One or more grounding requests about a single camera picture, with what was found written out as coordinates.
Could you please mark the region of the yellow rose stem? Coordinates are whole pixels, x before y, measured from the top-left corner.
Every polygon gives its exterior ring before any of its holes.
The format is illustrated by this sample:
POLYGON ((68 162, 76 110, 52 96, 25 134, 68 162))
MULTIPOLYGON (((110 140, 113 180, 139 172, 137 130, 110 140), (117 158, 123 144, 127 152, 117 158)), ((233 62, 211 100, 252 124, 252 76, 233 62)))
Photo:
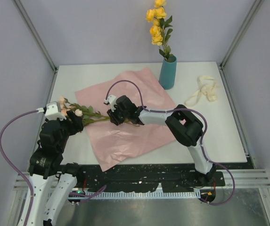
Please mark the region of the yellow rose stem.
POLYGON ((166 18, 165 5, 165 0, 155 0, 154 7, 146 12, 146 21, 152 24, 149 29, 152 44, 158 46, 159 54, 166 62, 172 63, 175 61, 175 56, 168 44, 173 32, 172 16, 166 18))

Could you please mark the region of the cream printed ribbon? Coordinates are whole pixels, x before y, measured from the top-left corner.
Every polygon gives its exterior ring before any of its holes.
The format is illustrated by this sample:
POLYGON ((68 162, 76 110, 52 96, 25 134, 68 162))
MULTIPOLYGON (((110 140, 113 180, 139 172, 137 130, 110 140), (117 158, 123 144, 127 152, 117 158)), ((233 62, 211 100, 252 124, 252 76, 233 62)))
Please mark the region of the cream printed ribbon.
POLYGON ((201 75, 197 78, 198 89, 184 102, 185 106, 193 107, 204 96, 208 102, 215 102, 218 99, 216 89, 219 87, 217 80, 209 75, 201 75))

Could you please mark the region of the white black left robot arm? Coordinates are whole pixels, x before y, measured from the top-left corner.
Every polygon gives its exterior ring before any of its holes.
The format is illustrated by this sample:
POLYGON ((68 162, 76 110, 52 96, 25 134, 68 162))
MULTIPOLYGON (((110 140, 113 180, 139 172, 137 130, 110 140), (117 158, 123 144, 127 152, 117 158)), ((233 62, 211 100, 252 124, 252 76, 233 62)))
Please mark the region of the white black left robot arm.
POLYGON ((74 187, 84 184, 85 174, 77 163, 60 166, 68 138, 83 131, 82 119, 72 111, 62 121, 47 120, 41 127, 39 147, 30 158, 31 187, 18 225, 54 226, 74 187))

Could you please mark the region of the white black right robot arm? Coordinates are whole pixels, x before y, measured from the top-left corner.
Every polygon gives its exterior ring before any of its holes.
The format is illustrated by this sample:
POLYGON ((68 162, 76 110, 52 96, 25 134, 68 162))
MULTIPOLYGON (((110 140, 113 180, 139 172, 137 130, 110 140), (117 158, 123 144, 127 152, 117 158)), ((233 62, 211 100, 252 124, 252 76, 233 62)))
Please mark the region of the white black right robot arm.
POLYGON ((136 106, 125 95, 119 98, 109 95, 104 104, 110 106, 107 114, 110 121, 117 126, 126 120, 134 125, 167 126, 175 139, 188 148, 194 160, 198 182, 204 186, 213 182, 216 168, 209 160, 203 144, 203 124, 185 106, 178 105, 172 110, 155 110, 136 106))

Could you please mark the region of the artificial flower bunch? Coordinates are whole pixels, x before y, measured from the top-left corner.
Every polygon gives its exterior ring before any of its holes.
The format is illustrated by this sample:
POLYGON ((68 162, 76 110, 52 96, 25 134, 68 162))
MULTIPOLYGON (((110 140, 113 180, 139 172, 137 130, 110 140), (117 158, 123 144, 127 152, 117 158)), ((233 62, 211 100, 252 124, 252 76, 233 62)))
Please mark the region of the artificial flower bunch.
POLYGON ((73 112, 76 116, 81 117, 84 127, 96 122, 110 121, 109 116, 103 115, 99 111, 95 111, 92 106, 86 107, 77 103, 70 103, 67 98, 61 96, 58 99, 60 104, 61 113, 64 116, 68 115, 68 112, 73 112))

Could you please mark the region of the purple wrapping paper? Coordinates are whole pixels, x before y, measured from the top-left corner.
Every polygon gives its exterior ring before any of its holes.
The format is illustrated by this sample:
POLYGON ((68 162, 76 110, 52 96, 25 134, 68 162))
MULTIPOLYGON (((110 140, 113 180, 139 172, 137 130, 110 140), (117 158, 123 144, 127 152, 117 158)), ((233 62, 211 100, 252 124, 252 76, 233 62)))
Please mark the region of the purple wrapping paper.
POLYGON ((176 104, 159 84, 149 68, 125 71, 114 79, 75 92, 79 105, 92 106, 106 115, 111 108, 104 104, 106 95, 126 96, 134 106, 123 113, 130 123, 115 125, 110 121, 94 122, 86 127, 93 152, 102 171, 126 158, 137 157, 175 140, 166 125, 144 125, 139 121, 142 104, 153 109, 169 110, 176 104))

